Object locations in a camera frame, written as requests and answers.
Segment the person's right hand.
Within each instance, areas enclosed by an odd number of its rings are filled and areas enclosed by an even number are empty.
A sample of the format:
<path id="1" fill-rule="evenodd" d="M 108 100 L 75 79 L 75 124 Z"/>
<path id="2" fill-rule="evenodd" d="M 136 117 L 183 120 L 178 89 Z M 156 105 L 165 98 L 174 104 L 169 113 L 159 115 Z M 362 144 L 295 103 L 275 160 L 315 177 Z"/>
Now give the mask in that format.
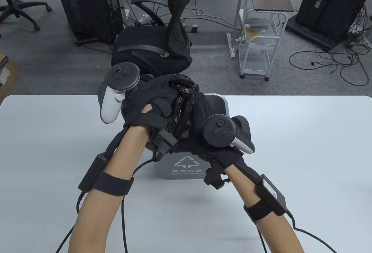
<path id="1" fill-rule="evenodd" d="M 242 173 L 247 173 L 248 166 L 243 160 L 243 152 L 230 145 L 216 147 L 203 136 L 205 121 L 213 115 L 213 108 L 202 92 L 194 93 L 194 109 L 190 116 L 189 135 L 183 138 L 175 148 L 175 152 L 189 152 L 208 162 L 218 162 L 224 170 L 235 166 Z"/>

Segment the person's left hand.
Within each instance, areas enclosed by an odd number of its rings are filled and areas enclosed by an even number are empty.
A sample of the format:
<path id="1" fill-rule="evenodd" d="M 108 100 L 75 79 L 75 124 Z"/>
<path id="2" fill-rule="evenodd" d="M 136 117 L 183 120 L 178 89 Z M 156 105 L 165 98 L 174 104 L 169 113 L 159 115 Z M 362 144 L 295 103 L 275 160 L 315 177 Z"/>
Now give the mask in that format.
<path id="1" fill-rule="evenodd" d="M 151 135 L 167 127 L 173 114 L 173 103 L 178 91 L 171 85 L 172 75 L 150 80 L 123 101 L 123 127 L 142 126 L 150 128 Z"/>

